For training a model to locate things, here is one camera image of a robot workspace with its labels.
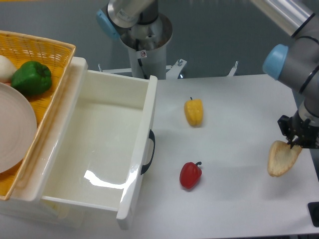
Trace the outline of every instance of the drawer handle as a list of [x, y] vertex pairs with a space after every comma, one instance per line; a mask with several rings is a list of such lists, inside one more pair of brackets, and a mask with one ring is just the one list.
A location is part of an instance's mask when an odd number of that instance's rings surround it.
[[151, 163], [152, 163], [152, 160], [153, 160], [153, 157], [154, 157], [154, 151], [155, 151], [155, 135], [153, 133], [153, 131], [150, 129], [150, 134], [149, 134], [149, 139], [151, 141], [153, 141], [154, 143], [154, 147], [153, 147], [153, 153], [152, 153], [152, 157], [151, 157], [151, 160], [149, 161], [148, 164], [145, 164], [142, 166], [142, 169], [141, 169], [141, 175], [144, 174], [150, 167]]

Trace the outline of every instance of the white drawer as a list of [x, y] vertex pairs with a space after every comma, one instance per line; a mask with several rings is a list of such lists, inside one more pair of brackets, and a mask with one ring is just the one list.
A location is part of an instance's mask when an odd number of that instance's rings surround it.
[[127, 229], [149, 151], [156, 86], [156, 77], [87, 71], [42, 199], [117, 212]]

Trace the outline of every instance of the white onion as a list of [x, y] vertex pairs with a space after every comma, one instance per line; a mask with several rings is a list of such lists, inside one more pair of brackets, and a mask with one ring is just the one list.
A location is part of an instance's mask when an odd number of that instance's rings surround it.
[[15, 71], [16, 67], [12, 62], [5, 56], [0, 55], [0, 82], [9, 83]]

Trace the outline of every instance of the wicker basket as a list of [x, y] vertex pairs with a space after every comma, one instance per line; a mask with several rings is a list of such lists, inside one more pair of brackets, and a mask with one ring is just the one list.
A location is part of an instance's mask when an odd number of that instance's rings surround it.
[[35, 145], [43, 132], [44, 123], [54, 108], [66, 81], [66, 71], [75, 52], [75, 46], [47, 38], [0, 31], [0, 55], [19, 68], [26, 61], [38, 61], [52, 73], [52, 87], [45, 93], [28, 97], [37, 121], [37, 132], [24, 158], [13, 168], [0, 173], [0, 200], [8, 200], [22, 177]]

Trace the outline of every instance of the red bell pepper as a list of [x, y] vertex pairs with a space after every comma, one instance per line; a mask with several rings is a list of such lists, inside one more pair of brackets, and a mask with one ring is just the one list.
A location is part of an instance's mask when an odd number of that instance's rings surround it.
[[196, 164], [192, 162], [184, 164], [179, 176], [179, 181], [183, 187], [190, 189], [199, 181], [201, 169], [198, 165], [201, 165], [201, 162]]

